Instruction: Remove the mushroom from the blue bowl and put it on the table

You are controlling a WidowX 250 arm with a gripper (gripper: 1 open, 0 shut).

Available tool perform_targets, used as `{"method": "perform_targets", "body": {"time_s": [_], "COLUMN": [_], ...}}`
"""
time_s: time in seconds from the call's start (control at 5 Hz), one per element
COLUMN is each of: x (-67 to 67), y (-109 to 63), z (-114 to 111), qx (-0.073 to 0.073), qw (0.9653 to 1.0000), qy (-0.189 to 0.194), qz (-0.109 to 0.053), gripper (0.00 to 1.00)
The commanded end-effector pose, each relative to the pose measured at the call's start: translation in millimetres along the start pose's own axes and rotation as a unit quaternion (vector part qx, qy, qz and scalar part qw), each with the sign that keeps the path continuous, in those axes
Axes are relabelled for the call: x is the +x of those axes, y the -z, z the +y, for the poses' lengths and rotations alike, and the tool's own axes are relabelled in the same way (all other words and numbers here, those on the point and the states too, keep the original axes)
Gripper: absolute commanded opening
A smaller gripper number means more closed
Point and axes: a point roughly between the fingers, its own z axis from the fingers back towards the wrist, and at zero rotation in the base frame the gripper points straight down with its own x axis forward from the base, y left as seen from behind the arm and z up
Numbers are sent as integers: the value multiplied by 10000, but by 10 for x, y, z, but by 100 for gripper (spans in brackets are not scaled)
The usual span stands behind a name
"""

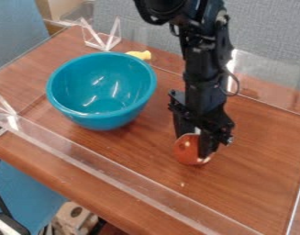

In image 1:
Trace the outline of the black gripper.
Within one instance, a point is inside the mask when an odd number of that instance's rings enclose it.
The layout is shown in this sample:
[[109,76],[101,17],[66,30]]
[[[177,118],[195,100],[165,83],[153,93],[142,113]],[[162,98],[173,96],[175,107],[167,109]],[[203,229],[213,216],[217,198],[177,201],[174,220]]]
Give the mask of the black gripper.
[[171,90],[169,109],[173,111],[175,136],[194,133],[201,129],[199,158],[206,159],[218,151],[219,144],[230,145],[234,141],[233,129],[235,124],[225,111],[225,105],[219,105],[211,111],[199,114],[186,105],[186,93]]

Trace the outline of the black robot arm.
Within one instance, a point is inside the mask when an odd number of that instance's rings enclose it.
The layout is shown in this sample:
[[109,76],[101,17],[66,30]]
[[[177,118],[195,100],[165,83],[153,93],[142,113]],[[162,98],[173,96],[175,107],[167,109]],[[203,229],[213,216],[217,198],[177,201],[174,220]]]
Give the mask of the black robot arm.
[[225,0],[134,0],[142,19],[170,26],[179,38],[186,90],[170,92],[177,134],[175,155],[185,164],[206,163],[233,143],[234,122],[225,112],[227,68],[233,59],[230,15]]

